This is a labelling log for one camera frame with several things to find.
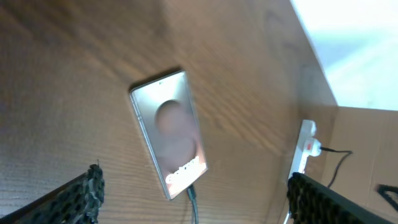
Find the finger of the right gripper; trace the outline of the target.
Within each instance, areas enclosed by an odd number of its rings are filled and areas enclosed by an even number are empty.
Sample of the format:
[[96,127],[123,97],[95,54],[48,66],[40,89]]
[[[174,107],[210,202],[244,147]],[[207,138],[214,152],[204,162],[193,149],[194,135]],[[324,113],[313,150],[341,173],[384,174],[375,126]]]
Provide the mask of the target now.
[[397,187],[391,185],[378,184],[376,192],[395,210],[398,211]]

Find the Galaxy smartphone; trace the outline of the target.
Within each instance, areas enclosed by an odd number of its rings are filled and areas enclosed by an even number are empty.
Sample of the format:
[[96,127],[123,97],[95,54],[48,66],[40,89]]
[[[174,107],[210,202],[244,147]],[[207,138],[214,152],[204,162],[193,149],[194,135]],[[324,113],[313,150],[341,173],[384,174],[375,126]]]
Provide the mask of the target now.
[[208,170],[187,73],[146,81],[129,96],[165,196],[173,200]]

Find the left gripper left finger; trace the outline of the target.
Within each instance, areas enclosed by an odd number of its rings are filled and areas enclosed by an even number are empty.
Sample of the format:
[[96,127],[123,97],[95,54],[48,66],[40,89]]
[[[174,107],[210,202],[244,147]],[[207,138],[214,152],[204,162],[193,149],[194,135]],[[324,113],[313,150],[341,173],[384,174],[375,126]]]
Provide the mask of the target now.
[[2,224],[98,223],[105,181],[98,164],[32,203],[1,218]]

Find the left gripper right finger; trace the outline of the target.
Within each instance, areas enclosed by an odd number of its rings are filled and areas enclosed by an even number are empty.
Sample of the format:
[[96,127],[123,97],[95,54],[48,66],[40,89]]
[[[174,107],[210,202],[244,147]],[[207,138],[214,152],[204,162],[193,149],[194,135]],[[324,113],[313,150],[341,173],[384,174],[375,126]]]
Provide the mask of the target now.
[[299,172],[287,186],[294,224],[392,224]]

